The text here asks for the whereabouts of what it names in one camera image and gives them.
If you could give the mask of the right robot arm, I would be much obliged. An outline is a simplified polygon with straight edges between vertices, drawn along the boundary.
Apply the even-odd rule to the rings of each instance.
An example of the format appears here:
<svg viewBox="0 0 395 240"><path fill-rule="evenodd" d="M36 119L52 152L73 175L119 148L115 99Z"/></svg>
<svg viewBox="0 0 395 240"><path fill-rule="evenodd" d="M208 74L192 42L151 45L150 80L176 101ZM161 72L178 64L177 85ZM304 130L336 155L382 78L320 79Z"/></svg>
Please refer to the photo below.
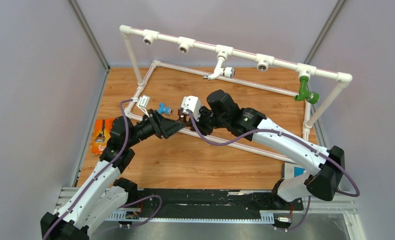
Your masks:
<svg viewBox="0 0 395 240"><path fill-rule="evenodd" d="M332 201L344 175L345 152L338 146L326 148L311 143L285 129L251 108L241 108L223 90L212 92L207 98L208 107L196 96L183 98L181 107L192 129L202 136L214 129L227 129L236 139L263 144L294 161L306 171L291 179L279 180L272 189L271 204L284 209L301 197L314 196Z"/></svg>

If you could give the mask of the brown water faucet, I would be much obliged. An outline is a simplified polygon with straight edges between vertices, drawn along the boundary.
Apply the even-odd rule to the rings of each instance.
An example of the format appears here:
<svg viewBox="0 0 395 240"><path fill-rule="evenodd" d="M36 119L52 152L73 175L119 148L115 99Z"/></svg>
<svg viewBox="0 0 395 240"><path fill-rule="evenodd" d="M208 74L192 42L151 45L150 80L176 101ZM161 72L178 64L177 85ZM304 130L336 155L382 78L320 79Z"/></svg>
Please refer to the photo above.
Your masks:
<svg viewBox="0 0 395 240"><path fill-rule="evenodd" d="M183 110L184 109L182 107L178 108L178 110L177 110L177 115L178 115L177 121L183 123L185 125L185 127L188 127L189 126L188 115L183 113Z"/></svg>

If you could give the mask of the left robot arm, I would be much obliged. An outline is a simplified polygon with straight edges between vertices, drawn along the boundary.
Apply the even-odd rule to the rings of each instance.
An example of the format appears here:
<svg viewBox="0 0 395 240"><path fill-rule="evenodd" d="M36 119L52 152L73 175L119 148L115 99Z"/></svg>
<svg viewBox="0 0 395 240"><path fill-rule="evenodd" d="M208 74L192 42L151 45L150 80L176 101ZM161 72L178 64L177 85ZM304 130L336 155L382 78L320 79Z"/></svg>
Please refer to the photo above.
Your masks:
<svg viewBox="0 0 395 240"><path fill-rule="evenodd" d="M137 124L126 115L115 118L93 172L65 205L41 218L42 239L88 240L116 209L135 206L137 184L121 177L135 156L132 147L152 136L168 139L185 127L184 122L156 110L150 110Z"/></svg>

